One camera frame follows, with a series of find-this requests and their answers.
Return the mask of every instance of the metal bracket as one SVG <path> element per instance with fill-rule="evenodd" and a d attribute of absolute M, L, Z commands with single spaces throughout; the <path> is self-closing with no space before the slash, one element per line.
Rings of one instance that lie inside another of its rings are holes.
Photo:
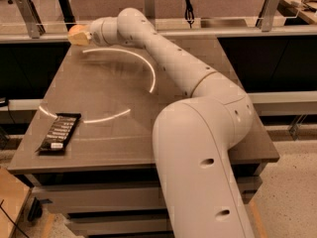
<path fill-rule="evenodd" d="M 292 121 L 292 123 L 290 124 L 290 128 L 288 131 L 291 137 L 293 138 L 293 140 L 298 140 L 299 127 L 301 126 L 301 124 L 303 123 L 306 117 L 307 115 L 297 115 L 295 119 Z"/>
<path fill-rule="evenodd" d="M 26 23 L 31 38 L 39 38 L 45 32 L 38 12 L 31 0 L 15 0 L 20 13 Z"/>
<path fill-rule="evenodd" d="M 156 0 L 145 0 L 145 16 L 153 23 L 156 19 Z"/>
<path fill-rule="evenodd" d="M 278 4 L 279 0 L 265 0 L 262 18 L 259 19 L 257 23 L 257 27 L 259 27 L 262 32 L 268 32 L 271 30 Z"/>

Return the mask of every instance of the brown table top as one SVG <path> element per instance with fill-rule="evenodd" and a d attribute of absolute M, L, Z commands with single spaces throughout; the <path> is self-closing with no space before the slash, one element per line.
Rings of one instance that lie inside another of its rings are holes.
<path fill-rule="evenodd" d="M 238 82 L 215 37 L 170 38 Z M 183 97 L 181 91 L 146 51 L 133 50 L 153 70 L 140 58 L 123 52 L 82 53 L 91 49 L 96 47 L 70 47 L 11 162 L 12 174 L 98 171 L 155 163 L 154 122 L 166 105 Z M 52 115 L 58 112 L 81 113 L 80 123 L 63 153 L 39 154 L 36 149 L 53 123 Z M 258 116 L 255 121 L 252 132 L 231 150 L 233 163 L 278 160 Z"/>

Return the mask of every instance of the floor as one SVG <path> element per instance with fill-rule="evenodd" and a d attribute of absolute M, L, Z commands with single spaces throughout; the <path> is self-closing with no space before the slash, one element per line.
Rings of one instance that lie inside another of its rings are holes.
<path fill-rule="evenodd" d="M 33 0 L 42 22 L 50 31 L 64 32 L 65 27 L 57 0 Z M 192 0 L 196 18 L 256 17 L 264 0 Z M 116 16 L 128 6 L 144 8 L 143 0 L 70 0 L 76 21 L 84 23 L 98 17 Z M 26 33 L 19 11 L 7 0 L 0 0 L 0 33 Z M 183 0 L 156 0 L 158 18 L 182 18 Z M 256 237 L 314 238 L 317 234 L 317 127 L 304 126 L 299 140 L 293 141 L 287 127 L 266 127 L 280 153 L 277 164 L 269 164 L 262 173 L 264 184 L 247 210 Z M 14 150 L 0 152 L 1 167 L 8 167 Z M 44 214 L 28 222 L 30 197 L 21 215 L 19 226 L 32 238 L 75 237 L 65 226 L 60 214 Z M 13 237 L 24 237 L 16 231 Z"/>

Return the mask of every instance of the white robotic arm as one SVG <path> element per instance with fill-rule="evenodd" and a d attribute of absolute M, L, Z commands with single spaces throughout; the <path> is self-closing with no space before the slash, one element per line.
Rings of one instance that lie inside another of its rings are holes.
<path fill-rule="evenodd" d="M 163 109 L 153 132 L 175 237 L 254 237 L 228 158 L 228 150 L 252 126 L 254 108 L 248 94 L 158 34 L 138 10 L 98 19 L 86 31 L 98 46 L 146 49 L 189 97 Z"/>

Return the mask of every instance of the robotic arm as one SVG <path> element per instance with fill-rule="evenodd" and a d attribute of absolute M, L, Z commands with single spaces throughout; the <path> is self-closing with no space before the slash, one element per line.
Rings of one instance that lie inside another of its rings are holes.
<path fill-rule="evenodd" d="M 158 116 L 153 145 L 158 176 L 176 238 L 254 237 L 228 150 L 249 132 L 248 94 L 163 36 L 138 10 L 70 31 L 69 40 L 146 49 L 188 96 Z"/>

